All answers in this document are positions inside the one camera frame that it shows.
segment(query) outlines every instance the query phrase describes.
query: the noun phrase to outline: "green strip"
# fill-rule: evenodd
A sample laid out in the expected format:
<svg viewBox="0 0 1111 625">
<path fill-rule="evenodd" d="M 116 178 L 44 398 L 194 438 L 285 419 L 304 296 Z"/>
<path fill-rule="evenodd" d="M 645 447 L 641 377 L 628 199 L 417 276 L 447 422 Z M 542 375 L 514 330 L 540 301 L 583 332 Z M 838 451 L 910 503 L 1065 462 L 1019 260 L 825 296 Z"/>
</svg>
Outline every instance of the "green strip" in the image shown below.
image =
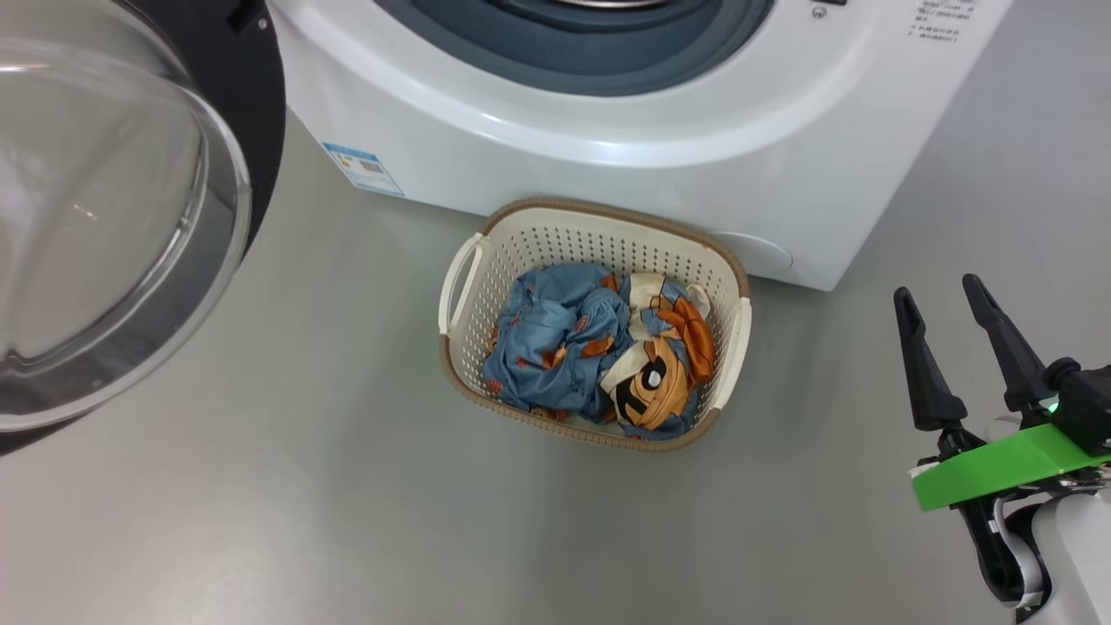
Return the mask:
<svg viewBox="0 0 1111 625">
<path fill-rule="evenodd" d="M 1051 424 L 1040 425 L 927 471 L 914 478 L 914 494 L 923 511 L 934 511 L 1104 463 L 1111 455 L 1093 458 Z"/>
</svg>

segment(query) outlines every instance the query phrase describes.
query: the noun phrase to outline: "floor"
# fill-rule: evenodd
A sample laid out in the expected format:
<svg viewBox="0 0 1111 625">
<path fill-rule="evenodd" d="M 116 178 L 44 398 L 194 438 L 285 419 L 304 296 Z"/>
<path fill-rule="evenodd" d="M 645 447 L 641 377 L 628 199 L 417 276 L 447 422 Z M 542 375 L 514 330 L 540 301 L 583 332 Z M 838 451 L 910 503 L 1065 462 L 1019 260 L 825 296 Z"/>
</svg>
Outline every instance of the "floor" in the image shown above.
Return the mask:
<svg viewBox="0 0 1111 625">
<path fill-rule="evenodd" d="M 1043 360 L 1111 355 L 1100 0 L 1020 0 L 832 293 L 754 281 L 734 400 L 642 456 L 466 402 L 443 271 L 479 219 L 359 191 L 291 119 L 268 221 L 170 364 L 0 461 L 0 605 L 32 624 L 1005 623 L 922 514 L 891 293 L 970 427 L 1002 382 L 979 273 Z"/>
</svg>

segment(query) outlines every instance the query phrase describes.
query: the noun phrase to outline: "white plastic basket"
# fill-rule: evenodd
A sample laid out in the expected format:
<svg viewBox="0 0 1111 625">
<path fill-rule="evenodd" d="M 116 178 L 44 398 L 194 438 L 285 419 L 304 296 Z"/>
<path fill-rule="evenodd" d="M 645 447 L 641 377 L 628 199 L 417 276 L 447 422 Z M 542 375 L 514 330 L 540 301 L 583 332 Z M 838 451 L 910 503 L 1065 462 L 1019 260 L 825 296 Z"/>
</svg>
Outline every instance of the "white plastic basket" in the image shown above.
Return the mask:
<svg viewBox="0 0 1111 625">
<path fill-rule="evenodd" d="M 503 404 L 487 391 L 482 363 L 517 278 L 564 262 L 599 262 L 612 269 L 619 281 L 630 273 L 651 271 L 705 288 L 713 304 L 707 323 L 719 357 L 713 380 L 701 395 L 694 426 L 687 434 L 663 442 L 627 438 L 615 424 L 598 426 L 577 417 L 554 422 Z M 678 450 L 705 434 L 733 392 L 751 332 L 749 292 L 748 276 L 737 259 L 713 239 L 683 225 L 572 200 L 523 200 L 492 214 L 456 253 L 440 293 L 441 361 L 463 395 L 508 417 L 601 445 L 642 452 Z"/>
</svg>

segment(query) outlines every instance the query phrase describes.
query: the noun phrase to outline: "clothes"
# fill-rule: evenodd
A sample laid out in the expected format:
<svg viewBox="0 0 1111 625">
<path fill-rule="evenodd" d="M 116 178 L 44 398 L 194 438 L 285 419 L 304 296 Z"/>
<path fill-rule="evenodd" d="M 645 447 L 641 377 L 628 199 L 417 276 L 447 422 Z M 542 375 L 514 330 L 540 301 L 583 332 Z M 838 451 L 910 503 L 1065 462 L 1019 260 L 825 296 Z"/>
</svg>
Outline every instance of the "clothes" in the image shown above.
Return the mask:
<svg viewBox="0 0 1111 625">
<path fill-rule="evenodd" d="M 513 286 L 482 365 L 492 395 L 563 421 L 618 421 L 628 436 L 689 431 L 700 385 L 713 377 L 713 337 L 690 292 L 658 273 L 633 273 L 620 293 L 600 264 L 529 271 Z"/>
<path fill-rule="evenodd" d="M 713 336 L 688 291 L 659 273 L 633 273 L 621 294 L 637 344 L 603 376 L 602 390 L 625 435 L 674 438 L 693 426 L 699 386 L 713 380 Z M 708 304 L 704 290 L 699 294 Z"/>
<path fill-rule="evenodd" d="M 487 389 L 502 402 L 562 421 L 603 421 L 609 399 L 599 383 L 632 345 L 629 305 L 601 264 L 529 271 L 513 286 L 482 365 Z"/>
</svg>

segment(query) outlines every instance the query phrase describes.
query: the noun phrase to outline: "black knob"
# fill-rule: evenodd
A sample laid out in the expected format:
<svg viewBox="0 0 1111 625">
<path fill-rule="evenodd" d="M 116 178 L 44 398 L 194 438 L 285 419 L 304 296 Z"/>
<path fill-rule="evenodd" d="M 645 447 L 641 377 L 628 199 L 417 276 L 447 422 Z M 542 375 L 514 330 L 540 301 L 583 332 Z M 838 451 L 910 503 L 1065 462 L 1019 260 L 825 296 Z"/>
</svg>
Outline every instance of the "black knob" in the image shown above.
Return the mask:
<svg viewBox="0 0 1111 625">
<path fill-rule="evenodd" d="M 1053 363 L 1050 363 L 1049 367 L 1045 367 L 1045 373 L 1042 374 L 1042 381 L 1045 386 L 1050 389 L 1053 393 L 1061 392 L 1061 383 L 1064 382 L 1067 376 L 1070 376 L 1080 371 L 1080 364 L 1072 359 L 1059 359 Z"/>
</svg>

